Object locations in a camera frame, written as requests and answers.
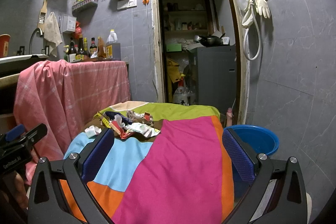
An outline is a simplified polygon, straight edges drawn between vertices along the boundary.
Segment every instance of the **glass bottle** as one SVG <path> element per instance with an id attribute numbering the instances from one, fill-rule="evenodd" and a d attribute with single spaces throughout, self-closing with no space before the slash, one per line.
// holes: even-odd
<path id="1" fill-rule="evenodd" d="M 79 34 L 79 47 L 76 54 L 76 60 L 85 60 L 88 59 L 87 52 L 84 50 L 83 35 Z"/>
<path id="2" fill-rule="evenodd" d="M 95 38 L 91 38 L 91 46 L 90 46 L 90 55 L 92 56 L 97 51 L 97 46 L 95 44 Z"/>
<path id="3" fill-rule="evenodd" d="M 70 63 L 73 63 L 76 60 L 76 48 L 75 48 L 75 43 L 74 43 L 74 39 L 71 37 L 71 42 L 70 42 L 70 48 L 68 50 L 68 60 Z"/>
<path id="4" fill-rule="evenodd" d="M 87 50 L 87 38 L 86 37 L 84 37 L 83 42 L 84 42 L 84 51 L 87 53 L 87 56 L 90 58 L 90 52 Z"/>

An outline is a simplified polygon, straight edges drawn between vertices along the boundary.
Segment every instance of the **pot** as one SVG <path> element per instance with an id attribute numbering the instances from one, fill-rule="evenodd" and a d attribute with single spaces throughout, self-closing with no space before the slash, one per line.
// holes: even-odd
<path id="1" fill-rule="evenodd" d="M 223 36 L 224 36 L 224 34 L 221 37 L 217 37 L 215 35 L 209 35 L 207 37 L 204 37 L 204 36 L 200 35 L 199 37 L 201 39 L 199 40 L 199 42 L 204 47 L 221 46 L 221 45 L 223 45 L 223 40 L 222 40 Z"/>

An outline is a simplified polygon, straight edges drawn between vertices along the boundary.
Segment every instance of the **beige towel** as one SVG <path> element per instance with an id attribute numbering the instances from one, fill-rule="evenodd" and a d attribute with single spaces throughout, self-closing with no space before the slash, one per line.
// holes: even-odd
<path id="1" fill-rule="evenodd" d="M 44 39 L 47 41 L 50 53 L 57 56 L 57 46 L 62 43 L 62 38 L 54 12 L 51 12 L 45 21 Z"/>

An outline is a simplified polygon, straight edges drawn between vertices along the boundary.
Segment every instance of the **blue gripper pad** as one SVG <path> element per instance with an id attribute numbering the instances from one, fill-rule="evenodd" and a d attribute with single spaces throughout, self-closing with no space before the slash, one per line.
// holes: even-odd
<path id="1" fill-rule="evenodd" d="M 249 157 L 227 129 L 223 131 L 222 142 L 241 179 L 251 185 L 255 175 L 253 163 Z"/>
<path id="2" fill-rule="evenodd" d="M 113 131 L 109 129 L 83 163 L 82 180 L 85 184 L 95 179 L 113 144 L 114 134 Z"/>
<path id="3" fill-rule="evenodd" d="M 19 124 L 18 126 L 14 127 L 10 131 L 6 133 L 5 140 L 6 142 L 11 142 L 15 140 L 18 136 L 22 135 L 25 132 L 25 127 L 23 124 Z"/>

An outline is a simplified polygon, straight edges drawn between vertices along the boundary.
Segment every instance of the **doorway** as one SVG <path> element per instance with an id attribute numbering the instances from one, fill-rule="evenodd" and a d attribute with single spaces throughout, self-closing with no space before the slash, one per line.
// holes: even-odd
<path id="1" fill-rule="evenodd" d="M 213 105 L 221 114 L 234 105 L 234 122 L 241 123 L 246 104 L 242 67 L 246 66 L 240 62 L 242 30 L 236 0 L 152 1 L 155 69 L 159 71 L 157 84 L 161 84 L 162 101 L 173 102 L 175 90 L 183 83 L 172 75 L 173 67 L 178 66 L 185 75 L 184 86 L 192 94 L 188 104 Z M 224 33 L 229 45 L 195 45 L 196 35 L 220 37 Z"/>

